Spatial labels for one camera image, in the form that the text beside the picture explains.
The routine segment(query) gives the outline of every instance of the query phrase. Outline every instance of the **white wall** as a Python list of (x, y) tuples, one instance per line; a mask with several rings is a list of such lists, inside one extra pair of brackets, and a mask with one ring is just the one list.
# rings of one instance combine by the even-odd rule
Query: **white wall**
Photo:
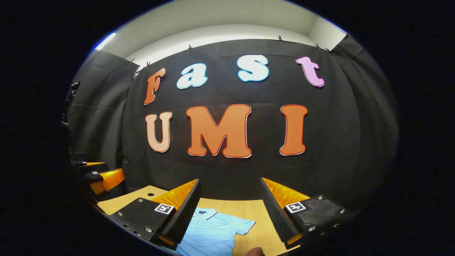
[(321, 49), (332, 50), (344, 38), (345, 34), (330, 21), (318, 16), (308, 35)]
[(238, 40), (238, 39), (273, 39), (278, 35), (284, 41), (292, 41), (314, 46), (316, 43), (308, 36), (268, 26), (258, 25), (219, 25), (197, 28), (155, 41), (150, 45), (132, 53), (127, 60), (134, 58), (134, 63), (140, 65), (139, 70), (147, 65), (147, 61), (154, 63), (160, 59), (191, 47), (203, 46), (211, 43)]

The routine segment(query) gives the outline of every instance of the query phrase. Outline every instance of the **wooden table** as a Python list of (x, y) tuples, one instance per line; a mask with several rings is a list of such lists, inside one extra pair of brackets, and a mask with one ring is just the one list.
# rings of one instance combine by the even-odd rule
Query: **wooden table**
[[(110, 215), (138, 197), (152, 200), (166, 192), (166, 190), (147, 186), (132, 193), (99, 202), (98, 205)], [(148, 196), (148, 193), (153, 193), (154, 196)], [(213, 208), (220, 213), (256, 221), (256, 224), (246, 235), (235, 235), (235, 246), (232, 250), (233, 256), (244, 256), (247, 251), (254, 247), (261, 247), (267, 256), (276, 256), (291, 251), (286, 250), (286, 247), (278, 237), (262, 200), (230, 201), (201, 198), (197, 206)]]

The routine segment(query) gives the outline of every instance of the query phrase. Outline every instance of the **ceiling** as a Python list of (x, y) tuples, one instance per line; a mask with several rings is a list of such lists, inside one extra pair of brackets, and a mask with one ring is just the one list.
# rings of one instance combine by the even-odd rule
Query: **ceiling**
[(125, 58), (167, 36), (227, 24), (270, 26), (308, 36), (316, 17), (284, 0), (176, 0), (119, 28), (104, 50)]

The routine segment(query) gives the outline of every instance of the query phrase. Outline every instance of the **polo shirt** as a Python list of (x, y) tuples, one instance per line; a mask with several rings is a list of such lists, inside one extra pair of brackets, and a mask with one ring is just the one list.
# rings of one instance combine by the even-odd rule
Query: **polo shirt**
[(235, 234), (246, 235), (255, 223), (198, 207), (176, 251), (183, 256), (232, 256)]

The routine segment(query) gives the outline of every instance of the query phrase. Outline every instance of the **letter m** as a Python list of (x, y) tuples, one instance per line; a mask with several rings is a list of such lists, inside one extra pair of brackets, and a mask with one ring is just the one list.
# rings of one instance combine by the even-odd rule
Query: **letter m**
[(204, 156), (207, 150), (202, 147), (204, 139), (210, 153), (217, 155), (224, 139), (226, 148), (222, 151), (225, 157), (247, 158), (251, 150), (247, 145), (247, 117), (251, 107), (245, 104), (230, 105), (224, 111), (219, 125), (216, 125), (206, 107), (192, 107), (187, 110), (191, 120), (191, 147), (188, 154)]

